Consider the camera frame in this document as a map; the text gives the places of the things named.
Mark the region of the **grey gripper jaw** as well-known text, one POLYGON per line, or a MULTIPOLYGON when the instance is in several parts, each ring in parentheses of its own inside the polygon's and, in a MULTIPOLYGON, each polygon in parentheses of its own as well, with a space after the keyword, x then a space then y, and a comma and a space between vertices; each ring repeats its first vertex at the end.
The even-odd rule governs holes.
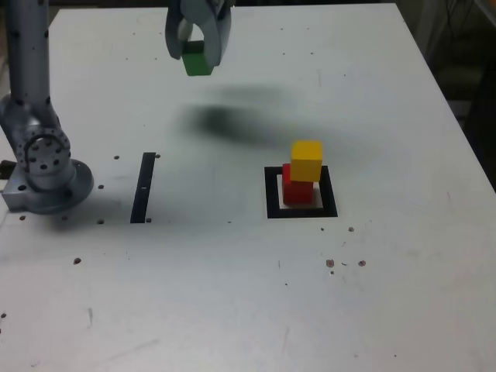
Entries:
POLYGON ((191 0, 181 1, 181 14, 192 29, 197 26, 203 35, 203 40, 190 41, 184 44, 182 55, 202 51, 205 64, 208 67, 220 65, 226 51, 231 29, 231 1, 191 0))
POLYGON ((181 3, 181 0, 170 2, 164 30, 167 50, 175 60, 181 59, 185 44, 192 34, 192 24, 183 15, 181 3))

